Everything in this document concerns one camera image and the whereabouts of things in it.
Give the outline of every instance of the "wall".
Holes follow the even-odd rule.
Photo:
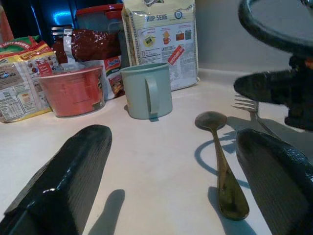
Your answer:
[[[200,68],[266,71],[288,68],[290,54],[250,36],[238,20],[240,0],[196,0]],[[299,0],[261,0],[255,17],[280,32],[313,39],[313,18]]]

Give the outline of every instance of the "blue light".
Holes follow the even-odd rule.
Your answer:
[[[60,11],[60,12],[53,13],[54,22],[57,25],[59,25],[60,24],[59,19],[62,17],[66,17],[66,16],[71,16],[70,11]]]

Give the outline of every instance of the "spoon handle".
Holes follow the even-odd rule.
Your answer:
[[[220,211],[228,219],[242,220],[249,214],[246,197],[231,171],[216,130],[212,130],[218,167],[218,200]]]

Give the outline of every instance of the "mug handle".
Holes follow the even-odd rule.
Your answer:
[[[150,114],[156,114],[159,110],[159,98],[158,98],[158,90],[157,90],[157,82],[153,77],[147,76],[145,77],[146,85],[148,87],[148,93],[150,98]]]

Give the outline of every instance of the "fork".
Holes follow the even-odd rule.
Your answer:
[[[250,113],[251,121],[257,120],[259,124],[273,137],[281,140],[278,135],[276,135],[271,129],[269,129],[266,124],[259,117],[259,102],[246,98],[243,95],[235,94],[235,105],[232,107],[236,109],[246,110]]]

